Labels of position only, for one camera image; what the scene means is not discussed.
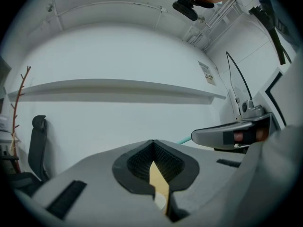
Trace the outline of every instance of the glass panel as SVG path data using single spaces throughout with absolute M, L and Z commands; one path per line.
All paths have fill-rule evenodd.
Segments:
M 250 91 L 245 83 L 244 77 L 240 73 L 240 69 L 237 67 L 236 63 L 233 61 L 232 57 L 228 54 L 228 52 L 226 52 L 226 55 L 230 66 L 232 88 L 238 100 L 238 106 L 240 108 L 241 114 L 243 114 L 242 104 L 246 100 L 251 99 Z

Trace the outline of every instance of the chair backrest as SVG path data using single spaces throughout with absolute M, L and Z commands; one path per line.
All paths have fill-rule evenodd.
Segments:
M 42 182 L 49 180 L 43 167 L 44 151 L 47 139 L 46 116 L 38 115 L 33 118 L 33 130 L 30 140 L 28 164 Z

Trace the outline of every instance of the corner wall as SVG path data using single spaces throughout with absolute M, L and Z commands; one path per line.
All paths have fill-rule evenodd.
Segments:
M 282 46 L 293 60 L 296 55 L 295 51 L 279 33 L 278 35 Z M 229 52 L 241 70 L 252 97 L 256 95 L 277 68 L 284 73 L 289 68 L 290 63 L 285 59 L 286 64 L 280 65 L 270 36 L 267 35 L 267 31 L 258 23 L 257 19 L 250 15 L 244 14 L 238 22 L 211 45 L 206 55 L 217 66 L 220 76 L 230 92 L 236 117 L 239 111 L 231 87 L 226 51 Z M 232 106 L 228 97 L 225 99 L 225 105 L 228 108 Z M 222 123 L 233 121 L 233 118 L 225 115 L 223 111 L 220 113 Z
M 209 66 L 216 86 L 208 84 L 198 61 Z M 25 89 L 77 79 L 127 79 L 186 87 L 226 96 L 209 58 L 165 34 L 130 25 L 101 24 L 60 34 L 24 60 L 19 74 L 32 69 Z M 61 88 L 24 95 L 16 129 L 21 167 L 27 165 L 32 119 L 46 115 L 45 167 L 57 175 L 81 159 L 126 144 L 163 139 L 178 142 L 195 129 L 220 124 L 212 97 L 150 91 L 146 88 Z

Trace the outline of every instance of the camera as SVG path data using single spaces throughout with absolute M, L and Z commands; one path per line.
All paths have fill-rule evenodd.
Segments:
M 212 9 L 214 7 L 213 3 L 196 0 L 177 0 L 173 3 L 172 7 L 178 12 L 188 17 L 190 20 L 196 21 L 198 19 L 198 14 L 194 10 L 194 5 L 207 9 Z

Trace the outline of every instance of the white shelf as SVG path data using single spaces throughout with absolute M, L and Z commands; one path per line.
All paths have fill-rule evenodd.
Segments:
M 0 131 L 0 143 L 9 143 L 12 141 L 12 136 L 9 132 Z
M 152 95 L 172 95 L 178 97 L 217 97 L 225 99 L 226 95 L 214 92 L 202 91 L 187 87 L 167 85 L 162 83 L 144 82 L 122 79 L 75 79 L 57 81 L 37 86 L 26 87 L 22 93 L 27 96 L 36 94 L 56 94 L 56 93 L 136 93 Z M 14 101 L 18 91 L 8 94 L 10 100 Z

